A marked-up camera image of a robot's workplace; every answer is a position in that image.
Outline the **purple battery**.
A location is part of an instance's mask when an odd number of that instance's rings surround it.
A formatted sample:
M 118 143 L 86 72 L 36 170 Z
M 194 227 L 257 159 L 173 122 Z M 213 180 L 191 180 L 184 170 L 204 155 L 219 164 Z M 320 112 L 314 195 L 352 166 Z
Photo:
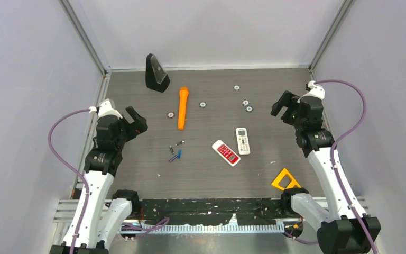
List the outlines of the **purple battery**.
M 169 159 L 169 162 L 173 162 L 175 159 L 177 159 L 178 155 L 173 156 L 171 159 Z

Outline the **red white remote control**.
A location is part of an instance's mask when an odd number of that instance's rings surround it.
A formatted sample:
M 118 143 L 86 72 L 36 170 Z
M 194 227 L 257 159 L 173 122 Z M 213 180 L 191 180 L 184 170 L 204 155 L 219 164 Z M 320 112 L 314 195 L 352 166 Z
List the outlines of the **red white remote control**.
M 211 147 L 232 167 L 236 166 L 241 160 L 240 156 L 236 154 L 234 150 L 232 150 L 222 140 L 217 140 L 212 144 Z

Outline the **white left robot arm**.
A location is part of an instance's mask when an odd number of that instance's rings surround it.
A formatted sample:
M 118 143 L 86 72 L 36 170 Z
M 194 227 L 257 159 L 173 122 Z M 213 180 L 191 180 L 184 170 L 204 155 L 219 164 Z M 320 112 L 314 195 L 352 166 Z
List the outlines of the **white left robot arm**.
M 96 113 L 94 146 L 85 157 L 84 173 L 81 174 L 67 163 L 54 149 L 52 134 L 55 127 L 76 112 L 58 119 L 48 133 L 48 145 L 52 153 L 83 182 L 77 209 L 61 244 L 54 244 L 50 253 L 109 253 L 110 245 L 119 232 L 123 221 L 140 215 L 141 203 L 133 190 L 118 190 L 110 202 L 109 210 L 103 207 L 108 191 L 122 162 L 124 145 L 147 131 L 146 119 L 129 106 L 126 112 L 133 119 L 130 123 L 109 102 L 90 107 L 86 113 Z

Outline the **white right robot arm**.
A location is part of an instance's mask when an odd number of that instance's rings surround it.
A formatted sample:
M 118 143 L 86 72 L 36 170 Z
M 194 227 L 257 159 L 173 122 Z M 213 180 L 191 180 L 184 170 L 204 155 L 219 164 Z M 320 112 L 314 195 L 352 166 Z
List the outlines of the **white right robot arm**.
M 323 127 L 322 98 L 286 90 L 273 104 L 271 115 L 277 116 L 282 108 L 286 111 L 281 120 L 294 127 L 297 145 L 316 172 L 327 207 L 316 202 L 305 188 L 293 187 L 281 194 L 281 212 L 287 217 L 304 218 L 316 230 L 323 253 L 369 253 L 381 224 L 365 212 L 347 186 L 335 139 Z

